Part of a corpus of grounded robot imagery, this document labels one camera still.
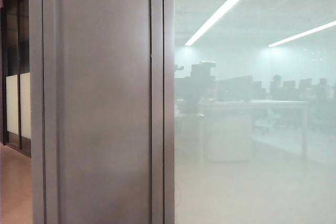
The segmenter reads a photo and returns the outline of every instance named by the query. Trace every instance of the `linear led light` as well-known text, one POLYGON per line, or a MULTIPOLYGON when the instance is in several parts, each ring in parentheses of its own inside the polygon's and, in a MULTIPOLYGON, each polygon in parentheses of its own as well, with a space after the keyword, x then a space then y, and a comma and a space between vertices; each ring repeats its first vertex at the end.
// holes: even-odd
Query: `linear led light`
POLYGON ((203 35, 214 23, 216 23, 224 14, 226 14, 239 0, 227 0, 204 24, 200 29, 186 42, 186 46, 191 46, 203 35))
POLYGON ((336 21, 333 21, 333 22, 330 22, 330 23, 327 23, 323 26, 319 26, 317 28, 314 28, 314 29, 311 29, 311 30, 308 30, 308 31, 304 31, 303 33, 300 33, 300 34, 296 34, 294 36, 291 36, 287 39, 283 39, 283 40, 280 40, 278 42, 275 42, 273 44, 270 44, 268 45, 269 47, 276 47, 276 46, 279 46, 283 43, 286 43, 286 42, 289 42, 289 41, 292 41, 292 40, 295 40, 295 39, 298 39, 298 38, 301 38, 303 36, 306 36, 306 35, 309 35, 309 34, 313 34, 313 33, 316 33, 317 31, 321 31, 321 30, 324 30, 324 29, 327 29, 329 27, 332 27, 332 26, 336 26, 336 21))

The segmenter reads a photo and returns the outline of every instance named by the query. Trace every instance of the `computer monitor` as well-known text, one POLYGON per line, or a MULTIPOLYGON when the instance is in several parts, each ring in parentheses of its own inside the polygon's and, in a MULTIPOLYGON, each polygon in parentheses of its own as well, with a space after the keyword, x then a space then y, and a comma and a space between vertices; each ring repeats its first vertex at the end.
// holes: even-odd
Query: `computer monitor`
POLYGON ((284 88, 287 88, 287 89, 295 89, 296 82, 295 81, 284 81, 282 85, 284 88))
POLYGON ((312 86, 312 79, 309 78, 309 79, 303 79, 303 80, 300 80, 299 82, 299 88, 300 89, 308 89, 308 88, 311 88, 312 86))
POLYGON ((253 89, 254 90, 261 89, 262 87, 263 87, 262 81, 254 81, 253 82, 253 89))
POLYGON ((216 81, 218 100, 223 101, 250 101, 253 99, 253 78, 242 76, 232 79, 216 81))

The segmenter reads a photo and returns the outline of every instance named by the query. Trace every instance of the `glass wall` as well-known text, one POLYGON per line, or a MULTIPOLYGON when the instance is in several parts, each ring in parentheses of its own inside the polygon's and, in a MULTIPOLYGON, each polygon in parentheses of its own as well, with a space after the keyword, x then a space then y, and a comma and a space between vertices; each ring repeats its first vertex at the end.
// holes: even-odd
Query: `glass wall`
POLYGON ((3 0, 4 144, 30 156, 29 0, 3 0))
POLYGON ((175 223, 336 223, 336 0, 175 0, 175 223))

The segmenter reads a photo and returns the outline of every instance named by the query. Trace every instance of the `white desk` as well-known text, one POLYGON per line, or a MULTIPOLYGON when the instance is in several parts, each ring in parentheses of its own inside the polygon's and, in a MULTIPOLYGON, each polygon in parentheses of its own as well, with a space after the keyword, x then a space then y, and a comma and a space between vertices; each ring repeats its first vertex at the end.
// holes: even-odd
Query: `white desk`
MULTIPOLYGON (((302 112, 302 158, 307 158, 307 130, 308 130, 308 103, 300 101, 273 101, 273 100, 252 100, 250 102, 218 102, 209 101, 200 104, 201 113, 205 115, 218 114, 228 111, 249 111, 266 109, 300 109, 302 112)), ((200 137, 200 148, 203 148, 203 137, 200 137)))

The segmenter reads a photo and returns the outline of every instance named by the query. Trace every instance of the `glass partition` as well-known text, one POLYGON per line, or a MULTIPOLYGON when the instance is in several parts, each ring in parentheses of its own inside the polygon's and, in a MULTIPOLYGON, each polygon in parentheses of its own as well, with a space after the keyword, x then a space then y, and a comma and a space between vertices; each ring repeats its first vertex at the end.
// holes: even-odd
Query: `glass partition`
POLYGON ((175 0, 175 223, 336 222, 336 0, 175 0))

